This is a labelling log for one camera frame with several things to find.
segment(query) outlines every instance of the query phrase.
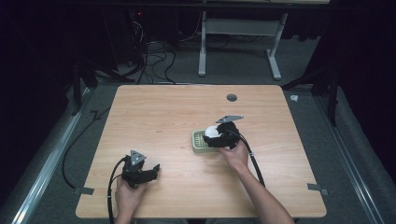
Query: hand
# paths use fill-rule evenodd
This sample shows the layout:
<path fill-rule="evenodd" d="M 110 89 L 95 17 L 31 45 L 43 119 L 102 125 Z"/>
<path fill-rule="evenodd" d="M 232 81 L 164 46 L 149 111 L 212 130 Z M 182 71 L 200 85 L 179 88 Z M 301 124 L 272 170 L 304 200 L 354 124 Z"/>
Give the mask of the hand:
<path fill-rule="evenodd" d="M 242 171 L 248 168 L 248 149 L 243 141 L 239 140 L 233 149 L 220 147 L 219 152 L 235 171 Z"/>
<path fill-rule="evenodd" d="M 141 184 L 137 189 L 129 187 L 128 182 L 122 177 L 117 178 L 116 201 L 119 208 L 119 214 L 116 223 L 132 222 L 134 211 L 140 204 L 143 198 L 143 193 L 147 188 L 148 183 Z"/>

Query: person's left hand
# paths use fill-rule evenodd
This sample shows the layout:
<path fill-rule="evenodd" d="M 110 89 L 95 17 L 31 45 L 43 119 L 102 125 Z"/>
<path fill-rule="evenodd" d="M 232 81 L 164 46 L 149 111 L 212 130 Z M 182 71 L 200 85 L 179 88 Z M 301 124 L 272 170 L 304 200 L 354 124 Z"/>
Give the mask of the person's left hand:
<path fill-rule="evenodd" d="M 117 178 L 116 201 L 119 208 L 119 214 L 116 223 L 132 222 L 134 212 L 139 206 L 143 198 L 143 193 L 146 190 L 148 183 L 141 184 L 137 189 L 129 187 L 128 182 L 122 177 Z"/>

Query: wooden table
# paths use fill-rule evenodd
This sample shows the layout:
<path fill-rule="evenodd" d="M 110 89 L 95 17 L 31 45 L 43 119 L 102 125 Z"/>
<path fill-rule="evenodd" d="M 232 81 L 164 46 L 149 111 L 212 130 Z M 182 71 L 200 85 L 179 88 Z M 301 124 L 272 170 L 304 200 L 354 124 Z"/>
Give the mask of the wooden table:
<path fill-rule="evenodd" d="M 227 100 L 230 93 L 235 102 Z M 291 216 L 325 216 L 320 193 L 307 188 L 316 180 L 283 91 L 263 85 L 119 87 L 85 183 L 94 193 L 81 195 L 77 216 L 108 216 L 108 179 L 134 149 L 148 157 L 144 170 L 161 164 L 135 217 L 256 217 L 223 156 L 192 150 L 192 132 L 225 115 L 244 116 L 234 123 L 255 153 L 266 187 Z M 249 168 L 256 174 L 251 161 Z M 113 206 L 117 210 L 114 198 Z"/>

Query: motion capture device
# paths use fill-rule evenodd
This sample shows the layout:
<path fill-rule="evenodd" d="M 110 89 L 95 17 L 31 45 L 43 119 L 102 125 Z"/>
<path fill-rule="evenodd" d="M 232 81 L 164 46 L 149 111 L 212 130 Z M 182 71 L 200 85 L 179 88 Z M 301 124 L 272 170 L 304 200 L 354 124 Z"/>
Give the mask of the motion capture device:
<path fill-rule="evenodd" d="M 210 126 L 202 136 L 209 147 L 236 147 L 240 139 L 240 133 L 233 123 L 234 120 L 242 119 L 243 116 L 228 115 L 216 121 L 219 126 Z"/>
<path fill-rule="evenodd" d="M 131 150 L 131 156 L 125 157 L 121 177 L 128 182 L 129 187 L 136 189 L 140 184 L 157 179 L 160 164 L 156 165 L 152 170 L 143 171 L 145 159 L 145 155 L 135 150 Z"/>

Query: cable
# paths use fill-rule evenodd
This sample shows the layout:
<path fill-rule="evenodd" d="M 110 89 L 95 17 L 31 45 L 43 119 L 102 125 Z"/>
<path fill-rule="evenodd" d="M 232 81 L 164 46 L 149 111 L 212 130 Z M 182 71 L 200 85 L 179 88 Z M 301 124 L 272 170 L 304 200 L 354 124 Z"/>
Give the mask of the cable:
<path fill-rule="evenodd" d="M 108 181 L 108 187 L 107 187 L 107 210 L 108 210 L 108 219 L 109 219 L 111 224 L 114 224 L 113 204 L 111 202 L 111 185 L 113 184 L 113 181 L 118 177 L 118 175 L 117 175 L 116 177 L 113 178 L 114 174 L 117 171 L 117 168 L 119 167 L 119 165 L 123 161 L 127 161 L 127 157 L 124 157 L 124 158 L 120 159 L 119 162 L 117 162 L 116 166 L 113 169 L 113 172 L 111 173 L 110 180 Z"/>
<path fill-rule="evenodd" d="M 69 153 L 70 149 L 73 147 L 73 145 L 77 142 L 77 140 L 97 121 L 99 120 L 108 110 L 110 110 L 110 107 L 107 108 L 106 110 L 104 110 L 101 114 L 99 114 L 99 116 L 97 116 L 96 118 L 93 119 L 93 121 L 91 121 L 90 124 L 88 124 L 84 130 L 73 140 L 73 142 L 70 144 L 70 146 L 67 148 L 66 152 L 64 153 L 64 158 L 62 160 L 62 176 L 64 178 L 64 182 L 66 182 L 66 184 L 71 188 L 71 189 L 76 189 L 76 186 L 74 186 L 66 177 L 66 173 L 65 173 L 65 164 L 66 164 L 66 157 L 67 154 Z"/>
<path fill-rule="evenodd" d="M 230 130 L 225 130 L 225 131 L 226 131 L 227 133 L 231 133 L 231 134 L 237 136 L 242 142 L 244 142 L 245 146 L 247 147 L 247 152 L 248 152 L 248 154 L 249 154 L 249 156 L 250 156 L 250 159 L 251 159 L 251 161 L 252 161 L 252 163 L 253 163 L 254 169 L 256 170 L 257 177 L 259 178 L 260 183 L 261 183 L 263 186 L 265 186 L 264 179 L 262 178 L 262 171 L 260 171 L 259 164 L 257 164 L 256 158 L 254 157 L 254 154 L 253 154 L 253 152 L 251 151 L 250 146 L 248 145 L 248 141 L 246 140 L 246 138 L 244 137 L 244 135 L 242 135 L 241 133 L 240 133 L 240 134 L 235 133 L 235 132 L 230 131 Z"/>

